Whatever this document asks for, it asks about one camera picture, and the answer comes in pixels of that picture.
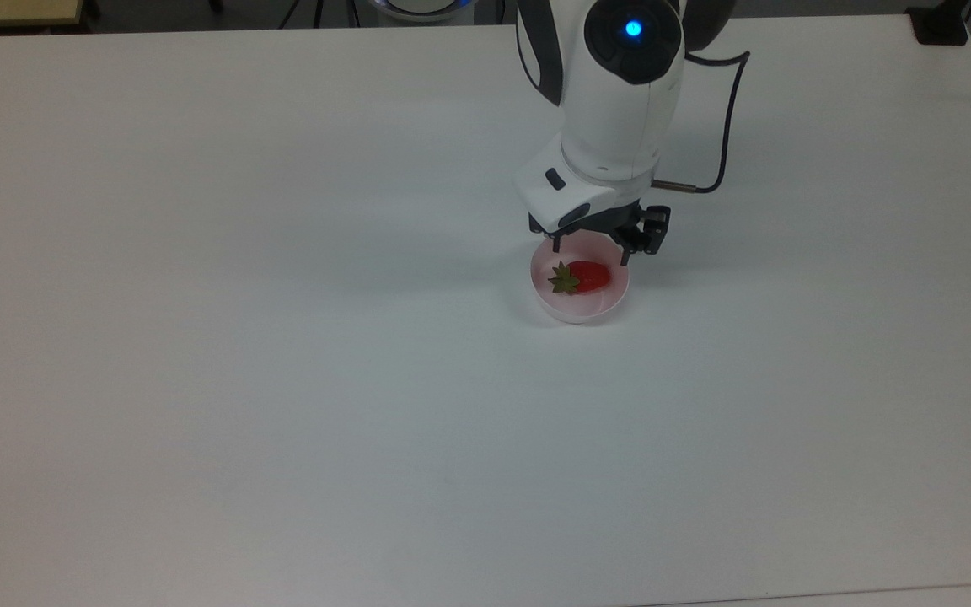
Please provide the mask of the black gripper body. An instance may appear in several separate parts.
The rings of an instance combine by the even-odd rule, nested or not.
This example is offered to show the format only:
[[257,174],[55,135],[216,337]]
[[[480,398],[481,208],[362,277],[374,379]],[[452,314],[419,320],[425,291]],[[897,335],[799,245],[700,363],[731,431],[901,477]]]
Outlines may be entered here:
[[639,201],[623,207],[588,214],[569,226],[569,234],[578,231],[598,232],[614,242],[639,242],[643,232],[639,228],[642,207]]

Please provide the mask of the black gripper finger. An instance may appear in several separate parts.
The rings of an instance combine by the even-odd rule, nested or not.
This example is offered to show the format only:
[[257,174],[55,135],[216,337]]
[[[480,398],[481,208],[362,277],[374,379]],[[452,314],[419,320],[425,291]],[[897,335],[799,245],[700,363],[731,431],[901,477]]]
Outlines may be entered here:
[[543,235],[548,242],[550,242],[550,249],[552,253],[559,254],[561,252],[562,241],[570,231],[567,229],[559,229],[555,232],[548,232],[545,228],[537,222],[533,215],[528,215],[528,229],[532,234]]
[[639,242],[616,242],[623,250],[620,258],[621,266],[628,266],[632,256],[655,256],[662,248],[664,238],[669,231],[671,208],[667,205],[652,205],[642,208],[642,220],[639,228],[642,239]]

